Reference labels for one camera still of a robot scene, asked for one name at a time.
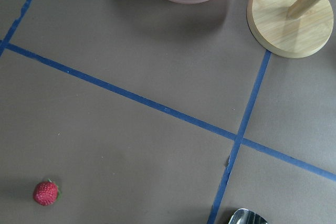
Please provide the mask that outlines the red strawberry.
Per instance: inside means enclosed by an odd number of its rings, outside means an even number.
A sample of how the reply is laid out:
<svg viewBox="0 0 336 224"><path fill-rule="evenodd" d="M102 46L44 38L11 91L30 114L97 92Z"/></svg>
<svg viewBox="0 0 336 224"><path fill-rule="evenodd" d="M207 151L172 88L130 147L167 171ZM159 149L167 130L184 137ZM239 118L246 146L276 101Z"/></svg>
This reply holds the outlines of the red strawberry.
<svg viewBox="0 0 336 224"><path fill-rule="evenodd" d="M60 197L61 191L51 179L38 183L33 191L33 200L41 206L50 206Z"/></svg>

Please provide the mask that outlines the metal spoon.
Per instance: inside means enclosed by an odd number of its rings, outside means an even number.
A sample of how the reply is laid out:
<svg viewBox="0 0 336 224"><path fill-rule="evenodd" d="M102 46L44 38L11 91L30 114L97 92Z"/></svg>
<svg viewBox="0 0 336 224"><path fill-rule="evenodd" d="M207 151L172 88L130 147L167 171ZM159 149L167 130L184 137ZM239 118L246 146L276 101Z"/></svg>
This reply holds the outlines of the metal spoon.
<svg viewBox="0 0 336 224"><path fill-rule="evenodd" d="M268 221L251 210L240 208L233 213L228 224L268 224Z"/></svg>

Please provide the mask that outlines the round wooden stand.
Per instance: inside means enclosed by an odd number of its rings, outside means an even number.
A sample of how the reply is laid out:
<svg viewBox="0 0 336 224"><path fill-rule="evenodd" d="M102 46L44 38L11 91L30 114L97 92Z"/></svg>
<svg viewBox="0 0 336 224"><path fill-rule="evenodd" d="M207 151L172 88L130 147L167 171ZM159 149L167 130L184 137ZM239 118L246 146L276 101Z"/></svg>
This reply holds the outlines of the round wooden stand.
<svg viewBox="0 0 336 224"><path fill-rule="evenodd" d="M304 58L319 51L333 31L329 0L249 0L249 29L270 52L286 58Z"/></svg>

